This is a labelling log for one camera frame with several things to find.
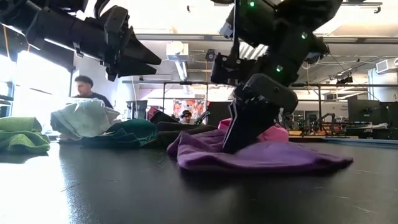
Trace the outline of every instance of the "man's hair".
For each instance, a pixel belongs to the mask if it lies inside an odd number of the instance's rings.
[[[93,80],[90,77],[87,77],[85,75],[79,75],[78,77],[76,77],[75,82],[87,83],[87,84],[90,84],[91,87],[93,87],[93,85],[94,85]]]

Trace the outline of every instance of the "pink cloth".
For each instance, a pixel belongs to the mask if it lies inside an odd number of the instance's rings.
[[[218,129],[227,130],[231,124],[231,118],[220,121]],[[269,129],[258,135],[260,141],[277,141],[288,142],[289,132],[278,124],[271,126]]]

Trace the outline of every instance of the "light blue cloth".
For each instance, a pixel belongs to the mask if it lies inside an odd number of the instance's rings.
[[[51,126],[60,133],[92,138],[104,134],[119,115],[119,112],[105,107],[102,101],[93,99],[70,104],[51,113]]]

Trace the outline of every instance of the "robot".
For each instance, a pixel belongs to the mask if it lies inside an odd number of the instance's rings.
[[[329,53],[313,31],[336,15],[342,1],[234,0],[220,30],[233,46],[229,55],[216,55],[211,74],[213,83],[236,87],[224,152],[233,154],[255,142],[274,125],[281,108],[286,114],[294,111],[297,95],[288,86],[304,61],[316,63]],[[0,0],[0,23],[24,35],[31,47],[50,42],[99,60],[111,81],[155,73],[148,64],[161,59],[137,40],[126,9],[114,6],[102,13],[108,2],[97,0],[95,18],[82,21],[72,13],[84,11],[87,0]],[[267,51],[256,60],[239,58],[240,40],[252,47],[266,45]]]

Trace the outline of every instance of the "table surface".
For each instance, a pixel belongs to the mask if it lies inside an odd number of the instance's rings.
[[[0,156],[0,223],[398,223],[398,150],[308,144],[353,156],[329,176],[181,172],[165,151]]]

